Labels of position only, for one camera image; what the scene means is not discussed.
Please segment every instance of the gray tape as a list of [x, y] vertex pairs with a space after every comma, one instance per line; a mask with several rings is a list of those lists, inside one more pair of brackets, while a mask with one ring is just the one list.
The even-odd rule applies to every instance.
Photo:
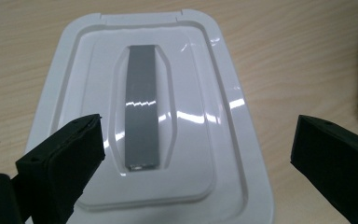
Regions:
[[159, 166], [155, 46], [130, 46], [126, 83], [125, 165]]

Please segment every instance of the plastic container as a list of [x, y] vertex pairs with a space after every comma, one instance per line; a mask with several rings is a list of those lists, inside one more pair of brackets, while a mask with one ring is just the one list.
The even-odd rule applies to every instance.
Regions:
[[[125, 166], [130, 46], [154, 45], [159, 166]], [[68, 223], [272, 223], [273, 199], [216, 22], [195, 10], [90, 14], [64, 30], [26, 150], [99, 113], [106, 158]]]

